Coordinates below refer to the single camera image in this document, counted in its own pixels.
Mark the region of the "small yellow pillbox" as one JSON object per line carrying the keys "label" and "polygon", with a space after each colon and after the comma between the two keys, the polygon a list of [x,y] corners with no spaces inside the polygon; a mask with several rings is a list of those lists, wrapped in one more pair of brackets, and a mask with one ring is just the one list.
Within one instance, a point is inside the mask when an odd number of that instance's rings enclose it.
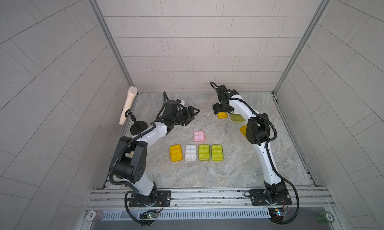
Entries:
{"label": "small yellow pillbox", "polygon": [[228,114],[226,112],[219,112],[217,116],[218,116],[218,119],[225,119],[228,117]]}

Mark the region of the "pink pillbox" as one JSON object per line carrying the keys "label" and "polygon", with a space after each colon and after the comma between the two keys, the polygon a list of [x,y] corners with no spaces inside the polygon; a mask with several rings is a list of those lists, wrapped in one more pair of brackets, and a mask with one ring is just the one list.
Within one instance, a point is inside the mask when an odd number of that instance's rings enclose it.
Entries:
{"label": "pink pillbox", "polygon": [[205,141],[205,132],[204,131],[195,131],[193,134],[194,142],[204,142]]}

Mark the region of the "clear white pillbox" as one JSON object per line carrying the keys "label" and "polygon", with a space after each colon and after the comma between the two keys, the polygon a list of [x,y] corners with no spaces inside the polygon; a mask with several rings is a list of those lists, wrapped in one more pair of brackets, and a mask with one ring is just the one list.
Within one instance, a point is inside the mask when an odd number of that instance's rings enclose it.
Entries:
{"label": "clear white pillbox", "polygon": [[196,161],[197,160],[197,146],[187,145],[185,148],[185,160]]}

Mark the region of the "yellow six-slot pillbox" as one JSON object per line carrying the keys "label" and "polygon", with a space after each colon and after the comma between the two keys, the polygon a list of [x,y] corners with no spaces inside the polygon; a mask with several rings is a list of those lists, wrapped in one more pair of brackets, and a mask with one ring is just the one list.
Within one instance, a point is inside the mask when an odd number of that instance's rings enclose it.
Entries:
{"label": "yellow six-slot pillbox", "polygon": [[172,162],[178,162],[183,159],[182,147],[180,144],[170,147],[170,158]]}

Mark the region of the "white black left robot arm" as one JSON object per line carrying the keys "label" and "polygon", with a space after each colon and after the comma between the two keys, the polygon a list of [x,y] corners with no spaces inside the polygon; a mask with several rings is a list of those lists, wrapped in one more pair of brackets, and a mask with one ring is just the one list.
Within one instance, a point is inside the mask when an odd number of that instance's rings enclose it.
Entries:
{"label": "white black left robot arm", "polygon": [[156,202],[157,186],[145,174],[147,150],[159,139],[167,136],[176,125],[187,126],[200,110],[184,106],[182,100],[166,98],[156,119],[150,126],[138,121],[131,110],[123,112],[134,122],[131,127],[132,137],[119,139],[110,169],[109,181],[114,186],[126,186],[133,190],[134,200],[145,206]]}

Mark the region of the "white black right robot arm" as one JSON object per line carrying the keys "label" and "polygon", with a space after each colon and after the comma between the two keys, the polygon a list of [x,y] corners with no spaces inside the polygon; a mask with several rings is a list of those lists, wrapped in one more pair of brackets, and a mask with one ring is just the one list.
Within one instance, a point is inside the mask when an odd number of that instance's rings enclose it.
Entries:
{"label": "white black right robot arm", "polygon": [[262,164],[266,202],[270,205],[291,205],[287,185],[290,185],[293,190],[295,187],[277,170],[270,149],[270,143],[277,138],[277,131],[268,115],[254,110],[236,90],[229,90],[225,85],[218,86],[214,82],[210,85],[216,91],[219,101],[213,105],[214,113],[237,113],[247,122],[245,135],[247,141],[257,149]]}

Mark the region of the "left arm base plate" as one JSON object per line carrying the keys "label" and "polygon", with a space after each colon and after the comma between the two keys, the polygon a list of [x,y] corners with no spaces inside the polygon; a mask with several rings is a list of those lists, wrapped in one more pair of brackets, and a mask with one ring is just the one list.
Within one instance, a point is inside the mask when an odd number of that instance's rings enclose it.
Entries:
{"label": "left arm base plate", "polygon": [[127,201],[130,208],[160,208],[169,207],[171,201],[171,191],[157,191],[144,196],[138,193],[129,194]]}

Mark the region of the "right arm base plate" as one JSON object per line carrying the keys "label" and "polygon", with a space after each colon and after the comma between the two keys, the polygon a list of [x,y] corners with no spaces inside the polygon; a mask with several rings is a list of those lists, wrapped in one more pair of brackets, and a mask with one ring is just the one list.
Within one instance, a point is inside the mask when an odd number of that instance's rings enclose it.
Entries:
{"label": "right arm base plate", "polygon": [[246,198],[250,198],[253,206],[276,206],[276,205],[292,205],[292,199],[288,192],[284,193],[276,200],[267,200],[266,190],[254,189],[244,192]]}

